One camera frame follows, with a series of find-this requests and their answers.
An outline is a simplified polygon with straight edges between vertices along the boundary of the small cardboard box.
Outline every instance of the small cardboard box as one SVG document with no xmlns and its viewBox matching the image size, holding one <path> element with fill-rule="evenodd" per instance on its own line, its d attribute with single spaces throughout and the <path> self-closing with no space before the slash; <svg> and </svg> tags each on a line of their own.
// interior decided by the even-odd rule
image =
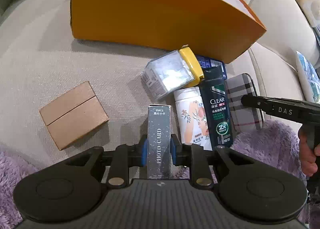
<svg viewBox="0 0 320 229">
<path fill-rule="evenodd" d="M 176 50 L 228 64 L 266 31 L 244 0 L 245 14 L 223 0 L 71 0 L 77 39 Z"/>
<path fill-rule="evenodd" d="M 148 107 L 148 179 L 170 179 L 171 106 Z"/>
<path fill-rule="evenodd" d="M 109 120 L 88 81 L 41 108 L 40 114 L 59 150 Z"/>
</svg>

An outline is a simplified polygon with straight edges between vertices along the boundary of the yellow lid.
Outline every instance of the yellow lid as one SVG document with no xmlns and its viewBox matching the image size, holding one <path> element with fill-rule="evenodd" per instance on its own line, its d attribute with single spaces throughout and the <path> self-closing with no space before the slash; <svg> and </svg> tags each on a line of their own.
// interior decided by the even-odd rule
<svg viewBox="0 0 320 229">
<path fill-rule="evenodd" d="M 198 85 L 200 83 L 200 79 L 204 78 L 204 74 L 195 54 L 188 46 L 183 46 L 179 50 L 179 53 L 189 66 L 190 71 L 195 78 L 192 82 L 184 86 L 184 88 L 194 87 Z"/>
</svg>

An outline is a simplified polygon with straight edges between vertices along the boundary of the orange box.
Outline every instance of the orange box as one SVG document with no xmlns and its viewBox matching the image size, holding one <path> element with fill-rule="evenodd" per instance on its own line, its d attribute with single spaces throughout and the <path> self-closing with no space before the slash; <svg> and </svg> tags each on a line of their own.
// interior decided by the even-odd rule
<svg viewBox="0 0 320 229">
<path fill-rule="evenodd" d="M 88 81 L 41 108 L 40 114 L 59 150 L 109 121 Z"/>
<path fill-rule="evenodd" d="M 185 44 L 195 54 L 228 64 L 266 31 L 223 0 L 71 0 L 75 38 L 176 50 Z"/>
</svg>

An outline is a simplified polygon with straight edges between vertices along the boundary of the finger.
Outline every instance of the finger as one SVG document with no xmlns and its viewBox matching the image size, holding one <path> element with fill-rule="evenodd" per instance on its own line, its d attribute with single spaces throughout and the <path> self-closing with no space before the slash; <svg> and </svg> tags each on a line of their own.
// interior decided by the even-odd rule
<svg viewBox="0 0 320 229">
<path fill-rule="evenodd" d="M 320 156 L 320 144 L 315 148 L 315 155 Z"/>
<path fill-rule="evenodd" d="M 302 130 L 302 128 L 300 128 L 298 131 L 298 138 L 307 143 L 307 136 L 306 136 L 305 132 Z"/>
<path fill-rule="evenodd" d="M 304 143 L 302 139 L 300 140 L 299 143 L 299 159 L 308 161 L 308 162 L 315 162 L 316 161 L 316 156 L 312 152 L 312 150 L 309 148 L 307 143 Z"/>
<path fill-rule="evenodd" d="M 304 174 L 307 176 L 312 176 L 317 172 L 318 167 L 316 163 L 310 163 L 308 161 L 301 161 L 301 169 Z"/>
</svg>

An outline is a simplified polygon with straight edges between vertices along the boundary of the logo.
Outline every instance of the logo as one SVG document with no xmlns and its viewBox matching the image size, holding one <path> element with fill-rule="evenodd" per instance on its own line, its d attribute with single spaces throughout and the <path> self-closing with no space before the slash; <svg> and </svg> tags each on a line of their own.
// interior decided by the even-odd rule
<svg viewBox="0 0 320 229">
<path fill-rule="evenodd" d="M 226 122 L 219 123 L 216 128 L 217 133 L 220 135 L 227 134 L 228 130 L 229 130 L 229 126 L 228 126 L 228 123 L 226 123 Z"/>
<path fill-rule="evenodd" d="M 163 186 L 165 186 L 165 182 L 158 182 L 158 183 L 157 183 L 157 186 L 163 187 Z"/>
<path fill-rule="evenodd" d="M 285 114 L 289 114 L 289 115 L 292 115 L 292 110 L 288 110 L 286 108 L 284 108 L 284 110 L 282 110 L 281 107 L 279 107 L 279 110 L 278 112 L 282 112 L 282 113 L 285 113 Z"/>
</svg>

